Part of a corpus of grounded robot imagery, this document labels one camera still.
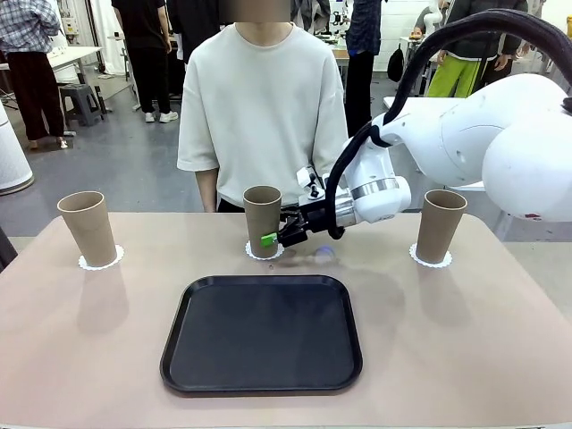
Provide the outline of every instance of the stool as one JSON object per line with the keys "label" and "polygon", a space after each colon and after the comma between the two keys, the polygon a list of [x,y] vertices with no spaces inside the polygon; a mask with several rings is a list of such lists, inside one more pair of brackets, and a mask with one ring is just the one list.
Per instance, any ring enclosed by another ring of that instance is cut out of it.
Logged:
{"label": "stool", "polygon": [[[63,114],[65,123],[69,126],[70,120],[78,120],[81,125],[92,126],[96,123],[96,118],[100,116],[103,119],[101,109],[97,103],[96,96],[91,90],[90,85],[86,84],[69,84],[60,88],[62,96]],[[67,110],[65,105],[66,98],[71,99],[73,108]]]}

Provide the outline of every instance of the white sneakers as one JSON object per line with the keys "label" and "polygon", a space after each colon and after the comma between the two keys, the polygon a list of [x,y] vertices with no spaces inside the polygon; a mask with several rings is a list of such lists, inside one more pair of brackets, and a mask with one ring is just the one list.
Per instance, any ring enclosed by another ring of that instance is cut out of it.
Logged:
{"label": "white sneakers", "polygon": [[[176,121],[179,119],[179,114],[176,112],[169,112],[168,114],[161,114],[159,118],[160,123],[168,123],[170,121]],[[153,114],[145,114],[145,122],[151,123],[155,122],[155,116]]]}
{"label": "white sneakers", "polygon": [[159,118],[160,123],[168,123],[170,121],[176,121],[179,119],[179,114],[176,112],[169,112],[168,114],[161,114],[161,118]]}

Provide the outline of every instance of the white paper doily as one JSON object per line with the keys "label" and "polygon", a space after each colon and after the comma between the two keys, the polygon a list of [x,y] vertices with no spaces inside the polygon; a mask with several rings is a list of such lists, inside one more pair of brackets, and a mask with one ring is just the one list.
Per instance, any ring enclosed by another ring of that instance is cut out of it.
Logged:
{"label": "white paper doily", "polygon": [[255,257],[252,253],[252,248],[250,248],[250,241],[247,242],[247,245],[244,248],[244,250],[247,252],[247,255],[256,259],[257,261],[270,261],[272,259],[276,259],[282,253],[284,253],[284,246],[282,244],[278,243],[278,249],[276,250],[276,255],[274,255],[273,257]]}
{"label": "white paper doily", "polygon": [[430,268],[444,268],[445,266],[448,266],[450,265],[451,262],[453,262],[453,256],[448,250],[447,253],[445,254],[445,258],[439,264],[430,264],[426,261],[422,261],[417,257],[416,253],[417,253],[417,243],[411,245],[411,247],[409,248],[409,254],[413,259],[415,259],[415,261],[418,264],[421,264],[423,266],[428,266]]}
{"label": "white paper doily", "polygon": [[123,250],[123,248],[119,244],[115,245],[115,251],[117,252],[117,258],[111,264],[107,264],[105,266],[89,266],[88,261],[86,261],[86,258],[83,257],[83,255],[81,255],[80,261],[79,261],[80,268],[83,268],[84,270],[88,270],[88,271],[105,270],[106,268],[109,268],[110,266],[115,265],[119,261],[121,261],[123,258],[123,255],[125,254],[125,250]]}

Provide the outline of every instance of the paper cup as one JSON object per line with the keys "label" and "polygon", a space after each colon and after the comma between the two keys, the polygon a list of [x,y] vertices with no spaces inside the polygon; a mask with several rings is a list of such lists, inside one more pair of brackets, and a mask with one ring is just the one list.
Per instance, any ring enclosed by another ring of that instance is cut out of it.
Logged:
{"label": "paper cup", "polygon": [[261,239],[278,232],[282,194],[271,186],[255,186],[244,192],[243,199],[252,254],[261,258],[273,257],[278,250],[278,243],[264,248]]}
{"label": "paper cup", "polygon": [[430,190],[425,194],[416,256],[429,264],[445,258],[467,200],[450,190]]}
{"label": "paper cup", "polygon": [[87,191],[71,194],[57,203],[57,209],[89,266],[109,265],[117,258],[102,193]]}

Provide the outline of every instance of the black tray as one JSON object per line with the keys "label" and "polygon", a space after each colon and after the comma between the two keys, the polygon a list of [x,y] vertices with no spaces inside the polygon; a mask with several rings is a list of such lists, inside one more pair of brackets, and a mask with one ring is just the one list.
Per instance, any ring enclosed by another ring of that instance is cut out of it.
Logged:
{"label": "black tray", "polygon": [[161,376],[185,394],[303,394],[362,368],[346,288],[321,275],[206,277],[183,293]]}

